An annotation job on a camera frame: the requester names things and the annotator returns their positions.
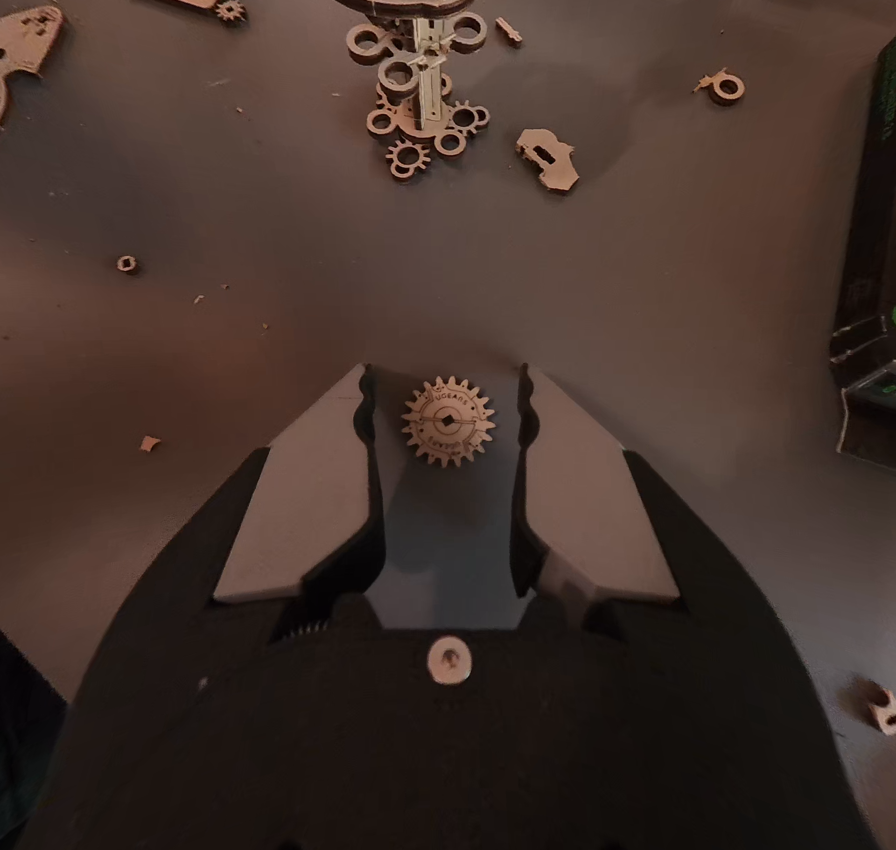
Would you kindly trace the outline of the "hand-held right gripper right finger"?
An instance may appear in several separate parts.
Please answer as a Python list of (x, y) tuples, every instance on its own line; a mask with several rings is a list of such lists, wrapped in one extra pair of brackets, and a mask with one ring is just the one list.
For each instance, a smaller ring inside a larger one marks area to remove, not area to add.
[(625, 448), (538, 368), (521, 365), (510, 573), (567, 613), (608, 600), (671, 603), (680, 591)]

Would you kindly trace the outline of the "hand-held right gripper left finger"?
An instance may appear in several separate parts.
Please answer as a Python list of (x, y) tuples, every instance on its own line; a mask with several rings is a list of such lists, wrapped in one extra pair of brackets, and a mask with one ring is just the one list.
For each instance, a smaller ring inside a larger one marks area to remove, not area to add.
[(374, 412), (374, 374), (359, 363), (268, 445), (216, 602), (308, 595), (378, 529)]

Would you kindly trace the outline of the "engraved wooden gear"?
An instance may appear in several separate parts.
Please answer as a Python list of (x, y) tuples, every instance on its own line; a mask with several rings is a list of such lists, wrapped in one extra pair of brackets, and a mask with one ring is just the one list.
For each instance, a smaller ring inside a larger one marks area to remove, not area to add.
[(485, 443), (492, 441), (490, 431), (495, 411), (489, 398), (480, 394), (468, 380), (448, 380), (437, 376), (433, 383), (424, 383), (406, 401), (408, 411), (402, 414), (409, 434), (407, 444), (416, 446), (416, 456), (426, 456), (428, 464), (442, 467), (453, 463), (460, 467), (464, 460), (474, 461), (475, 453), (485, 452)]

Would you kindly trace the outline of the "wooden gear model assembly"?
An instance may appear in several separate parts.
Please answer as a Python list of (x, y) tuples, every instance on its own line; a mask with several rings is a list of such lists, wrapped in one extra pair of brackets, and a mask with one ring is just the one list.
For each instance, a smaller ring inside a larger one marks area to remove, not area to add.
[(470, 137), (488, 126), (486, 107), (451, 102), (444, 63), (487, 40), (487, 23), (469, 9), (475, 0), (336, 0), (364, 15), (346, 37), (350, 57), (377, 67), (376, 103), (366, 117), (373, 136), (392, 138), (392, 177), (409, 182), (431, 161), (430, 151), (459, 157)]

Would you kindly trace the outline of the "slotted wooden piece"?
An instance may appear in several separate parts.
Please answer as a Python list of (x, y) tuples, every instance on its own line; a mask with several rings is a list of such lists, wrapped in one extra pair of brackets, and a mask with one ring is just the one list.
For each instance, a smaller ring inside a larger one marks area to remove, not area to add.
[(538, 167), (539, 182), (552, 192), (568, 193), (579, 179), (573, 164), (574, 147), (548, 129), (524, 129), (515, 150)]

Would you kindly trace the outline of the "small pale wooden block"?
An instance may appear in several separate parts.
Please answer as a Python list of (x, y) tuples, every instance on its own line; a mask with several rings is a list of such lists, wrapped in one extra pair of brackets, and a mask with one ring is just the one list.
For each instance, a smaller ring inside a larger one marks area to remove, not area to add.
[(895, 735), (895, 694), (879, 683), (868, 682), (868, 716), (878, 731), (887, 736)]

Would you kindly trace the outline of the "black and green box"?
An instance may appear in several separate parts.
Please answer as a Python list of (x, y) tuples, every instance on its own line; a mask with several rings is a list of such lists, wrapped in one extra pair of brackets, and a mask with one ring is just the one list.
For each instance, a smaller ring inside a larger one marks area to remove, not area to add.
[(836, 449), (895, 468), (895, 41), (876, 61), (829, 344)]

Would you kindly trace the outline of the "wooden offcut with holes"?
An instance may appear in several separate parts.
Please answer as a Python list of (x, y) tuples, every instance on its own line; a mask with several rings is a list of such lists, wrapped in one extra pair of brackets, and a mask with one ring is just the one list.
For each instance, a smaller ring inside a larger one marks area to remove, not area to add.
[(41, 5), (1, 18), (1, 117), (9, 102), (8, 77), (15, 72), (38, 75), (63, 23), (63, 12), (55, 5)]

